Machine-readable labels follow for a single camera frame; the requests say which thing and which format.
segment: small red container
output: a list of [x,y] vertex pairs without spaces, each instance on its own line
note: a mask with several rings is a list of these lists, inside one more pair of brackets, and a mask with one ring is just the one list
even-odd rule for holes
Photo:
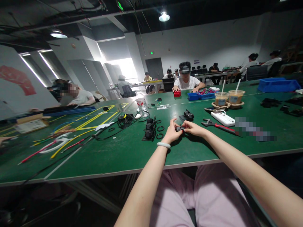
[[180,97],[181,91],[174,91],[174,97]]

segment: plastic cup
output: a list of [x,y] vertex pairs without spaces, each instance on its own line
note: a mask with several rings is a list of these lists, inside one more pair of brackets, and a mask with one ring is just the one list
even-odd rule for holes
[[216,106],[225,106],[227,100],[228,100],[228,93],[227,92],[216,92],[215,93],[216,101],[215,104]]
[[229,93],[229,103],[230,104],[239,104],[242,100],[242,97],[245,93],[245,91],[242,90],[231,90]]

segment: door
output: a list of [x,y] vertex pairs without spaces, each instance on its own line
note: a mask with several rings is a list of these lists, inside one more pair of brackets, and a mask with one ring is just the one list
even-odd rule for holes
[[153,79],[162,79],[164,77],[161,58],[147,59],[145,62],[149,75]]

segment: hand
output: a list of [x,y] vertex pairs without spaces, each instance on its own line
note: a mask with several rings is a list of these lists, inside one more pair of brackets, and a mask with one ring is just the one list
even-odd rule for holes
[[174,87],[173,87],[173,92],[174,92],[174,91],[179,91],[179,90],[180,90],[180,88],[179,88],[178,86],[174,86]]
[[185,129],[184,131],[195,136],[204,137],[209,131],[205,128],[200,127],[199,125],[192,123],[190,121],[184,121],[182,125]]
[[170,126],[167,128],[166,134],[161,142],[171,144],[176,139],[178,139],[183,131],[176,132],[176,127],[180,127],[177,123],[174,121],[177,120],[176,118],[170,120]]
[[198,88],[198,87],[196,87],[196,88],[194,88],[194,89],[192,90],[193,93],[198,92],[198,91],[199,91],[199,88]]

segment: pink pants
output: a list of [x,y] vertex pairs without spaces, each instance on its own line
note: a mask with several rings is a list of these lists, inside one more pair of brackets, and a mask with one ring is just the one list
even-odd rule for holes
[[224,164],[199,166],[193,180],[177,169],[164,170],[151,211],[150,226],[259,226],[244,194]]

